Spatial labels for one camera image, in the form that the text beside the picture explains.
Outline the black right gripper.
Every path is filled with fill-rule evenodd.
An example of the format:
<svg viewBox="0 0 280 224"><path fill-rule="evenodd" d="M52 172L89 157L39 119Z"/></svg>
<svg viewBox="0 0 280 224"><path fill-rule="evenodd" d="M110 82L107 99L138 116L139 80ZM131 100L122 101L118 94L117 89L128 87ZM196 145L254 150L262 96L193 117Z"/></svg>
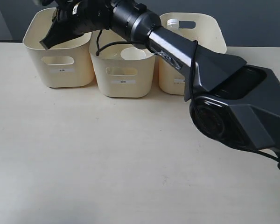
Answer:
<svg viewBox="0 0 280 224"><path fill-rule="evenodd" d="M85 33L111 28L110 0L57 0L56 15L46 36L44 49L81 37Z"/></svg>

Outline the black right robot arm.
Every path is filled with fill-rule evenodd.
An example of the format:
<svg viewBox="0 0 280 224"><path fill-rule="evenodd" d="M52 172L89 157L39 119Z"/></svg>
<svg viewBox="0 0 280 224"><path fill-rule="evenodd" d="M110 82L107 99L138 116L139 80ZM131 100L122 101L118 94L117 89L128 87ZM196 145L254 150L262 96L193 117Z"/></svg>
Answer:
<svg viewBox="0 0 280 224"><path fill-rule="evenodd" d="M280 81L271 69L164 28L157 14L134 0L59 0L40 44L50 49L103 30L160 56L184 76L184 100L202 134L239 151L263 155L270 149L280 169Z"/></svg>

